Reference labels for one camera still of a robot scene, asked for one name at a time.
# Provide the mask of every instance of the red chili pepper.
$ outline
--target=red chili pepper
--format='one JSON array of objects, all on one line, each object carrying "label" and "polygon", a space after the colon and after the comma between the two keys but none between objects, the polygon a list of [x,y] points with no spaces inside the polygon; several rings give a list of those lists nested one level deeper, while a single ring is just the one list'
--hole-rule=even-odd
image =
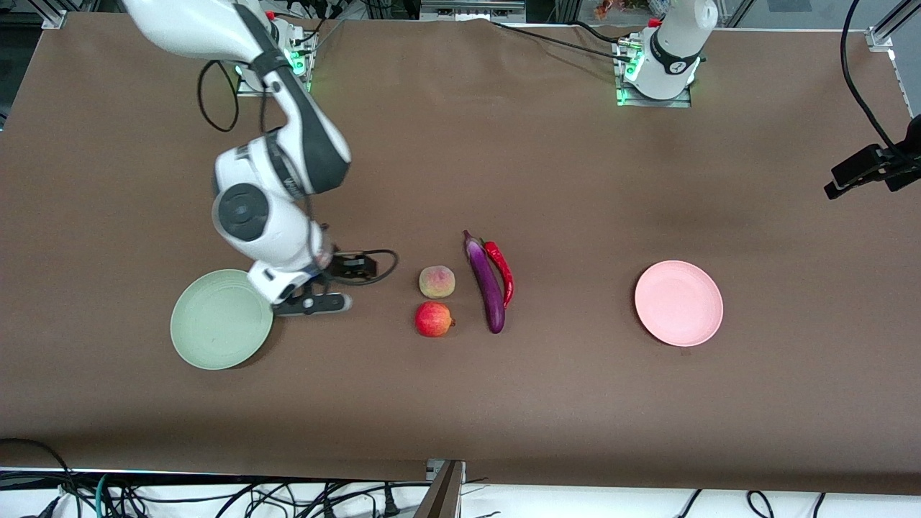
[{"label": "red chili pepper", "polygon": [[489,254],[489,258],[493,261],[495,267],[498,268],[499,272],[502,274],[502,282],[506,287],[506,296],[502,305],[507,308],[508,303],[512,301],[512,296],[515,295],[515,279],[512,277],[512,271],[508,268],[506,258],[499,252],[499,247],[495,242],[487,241],[483,244],[483,247],[486,249],[486,253]]}]

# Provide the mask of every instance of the purple eggplant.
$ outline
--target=purple eggplant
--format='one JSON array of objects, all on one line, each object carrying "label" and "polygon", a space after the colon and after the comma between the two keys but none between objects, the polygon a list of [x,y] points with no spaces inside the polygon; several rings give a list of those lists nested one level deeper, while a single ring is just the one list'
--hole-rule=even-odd
[{"label": "purple eggplant", "polygon": [[486,249],[483,248],[480,240],[470,235],[470,232],[463,232],[464,247],[467,250],[467,260],[473,268],[473,274],[476,275],[476,282],[480,285],[480,293],[483,295],[483,307],[486,309],[486,321],[489,323],[489,330],[493,333],[502,331],[506,324],[506,307],[503,304],[502,289],[499,282],[495,280],[493,267],[489,263],[489,257],[486,256]]}]

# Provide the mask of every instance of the brown tablecloth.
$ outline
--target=brown tablecloth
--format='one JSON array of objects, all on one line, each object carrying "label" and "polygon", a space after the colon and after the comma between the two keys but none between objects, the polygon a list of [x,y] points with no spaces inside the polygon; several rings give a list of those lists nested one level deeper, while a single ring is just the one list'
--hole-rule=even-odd
[{"label": "brown tablecloth", "polygon": [[[212,228],[210,182],[257,135],[258,101],[220,134],[195,105],[202,62],[127,16],[73,15],[0,135],[0,433],[78,467],[419,478],[448,457],[493,482],[921,492],[921,187],[824,198],[830,167],[876,141],[837,38],[715,32],[692,109],[662,110],[616,106],[610,60],[482,21],[345,23],[313,93],[355,161],[315,212],[402,264],[345,289],[350,312],[276,321],[244,366],[200,371],[169,316],[198,276],[249,267]],[[855,35],[851,69],[900,139],[887,56]],[[205,100],[225,123],[222,81]],[[499,336],[464,229],[516,274]],[[720,286],[700,347],[635,317],[664,259]],[[433,340],[415,283],[438,264],[458,325]],[[0,464],[49,462],[17,454]]]}]

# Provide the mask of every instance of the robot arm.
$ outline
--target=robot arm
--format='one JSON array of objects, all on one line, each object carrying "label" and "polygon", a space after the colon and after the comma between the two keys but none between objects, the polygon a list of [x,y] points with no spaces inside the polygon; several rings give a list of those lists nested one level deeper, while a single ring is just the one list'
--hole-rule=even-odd
[{"label": "robot arm", "polygon": [[678,96],[694,78],[700,51],[718,18],[713,0],[672,0],[661,27],[640,32],[643,54],[625,79],[651,99]]},{"label": "robot arm", "polygon": [[219,155],[213,220],[234,248],[255,260],[249,279],[280,303],[332,259],[319,225],[295,202],[339,186],[351,154],[294,75],[251,0],[124,0],[134,23],[161,49],[245,64],[272,92],[287,123]]}]

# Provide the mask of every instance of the peach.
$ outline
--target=peach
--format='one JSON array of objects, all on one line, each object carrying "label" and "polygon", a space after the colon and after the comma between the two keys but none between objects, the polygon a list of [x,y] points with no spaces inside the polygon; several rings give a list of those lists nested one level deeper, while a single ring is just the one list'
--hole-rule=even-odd
[{"label": "peach", "polygon": [[447,266],[429,266],[419,274],[419,290],[429,299],[444,299],[454,293],[454,272]]}]

